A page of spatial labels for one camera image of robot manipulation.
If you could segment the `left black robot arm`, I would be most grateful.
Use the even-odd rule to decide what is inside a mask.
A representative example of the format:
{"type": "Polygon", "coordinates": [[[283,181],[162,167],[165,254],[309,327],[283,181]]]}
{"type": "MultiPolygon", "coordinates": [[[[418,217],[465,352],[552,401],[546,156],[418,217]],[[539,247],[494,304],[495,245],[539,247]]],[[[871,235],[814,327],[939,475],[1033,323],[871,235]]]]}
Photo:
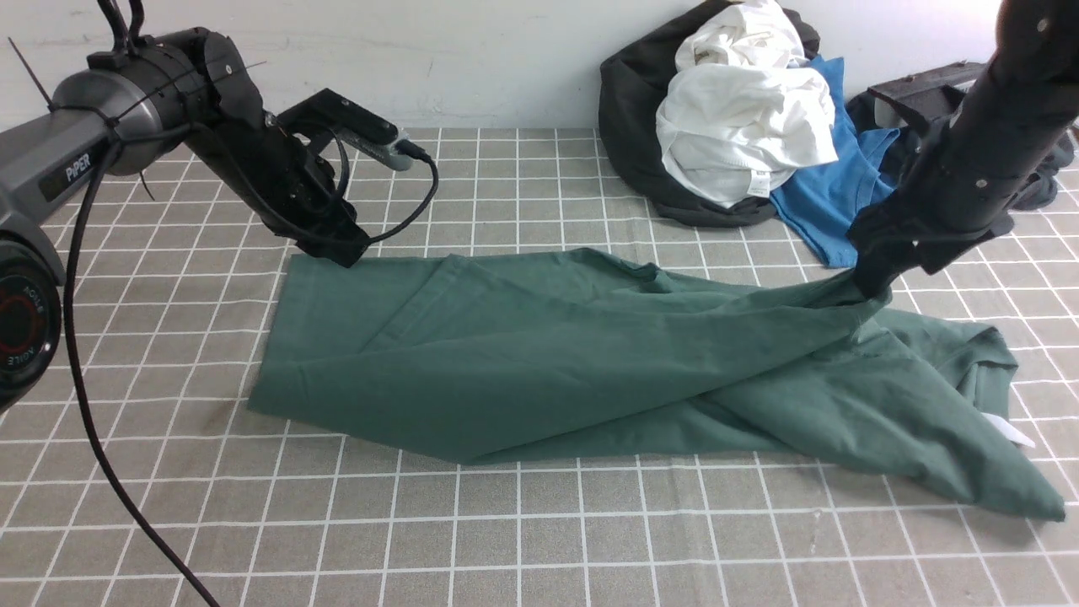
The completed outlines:
{"type": "Polygon", "coordinates": [[[142,173],[180,144],[278,237],[353,266],[370,245],[319,150],[334,135],[299,106],[267,111],[226,35],[192,28],[88,58],[45,115],[3,133],[3,408],[38,383],[62,337],[69,280],[43,223],[103,178],[142,173]]]}

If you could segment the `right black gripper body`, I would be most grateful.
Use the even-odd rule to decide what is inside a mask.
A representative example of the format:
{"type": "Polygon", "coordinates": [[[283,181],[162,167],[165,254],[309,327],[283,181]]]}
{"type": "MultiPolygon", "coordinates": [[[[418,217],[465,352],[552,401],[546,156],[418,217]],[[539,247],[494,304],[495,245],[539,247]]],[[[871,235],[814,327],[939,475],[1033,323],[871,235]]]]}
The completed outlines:
{"type": "Polygon", "coordinates": [[[902,273],[935,274],[1005,234],[1013,225],[1008,205],[1015,189],[1010,148],[934,126],[900,185],[856,215],[847,232],[858,253],[855,287],[862,296],[879,296],[902,273]]]}

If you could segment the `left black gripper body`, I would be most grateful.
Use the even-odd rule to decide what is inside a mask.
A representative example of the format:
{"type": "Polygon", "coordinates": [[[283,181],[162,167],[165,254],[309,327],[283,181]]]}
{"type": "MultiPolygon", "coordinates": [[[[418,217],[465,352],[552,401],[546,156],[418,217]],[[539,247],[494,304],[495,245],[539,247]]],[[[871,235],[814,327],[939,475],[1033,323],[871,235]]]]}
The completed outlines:
{"type": "Polygon", "coordinates": [[[369,249],[334,168],[270,112],[193,122],[185,143],[267,229],[308,256],[350,268],[369,249]]]}

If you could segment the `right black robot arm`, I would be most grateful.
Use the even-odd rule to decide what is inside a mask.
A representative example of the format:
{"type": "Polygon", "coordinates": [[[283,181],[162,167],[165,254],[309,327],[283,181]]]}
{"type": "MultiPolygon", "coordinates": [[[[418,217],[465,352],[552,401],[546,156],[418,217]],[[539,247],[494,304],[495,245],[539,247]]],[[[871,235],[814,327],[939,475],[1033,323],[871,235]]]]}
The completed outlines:
{"type": "Polygon", "coordinates": [[[1006,1],[996,50],[947,108],[927,114],[899,95],[901,81],[871,89],[920,135],[894,192],[856,215],[852,280],[878,296],[909,270],[934,274],[1013,227],[1013,197],[1076,120],[1075,1],[1006,1]]]}

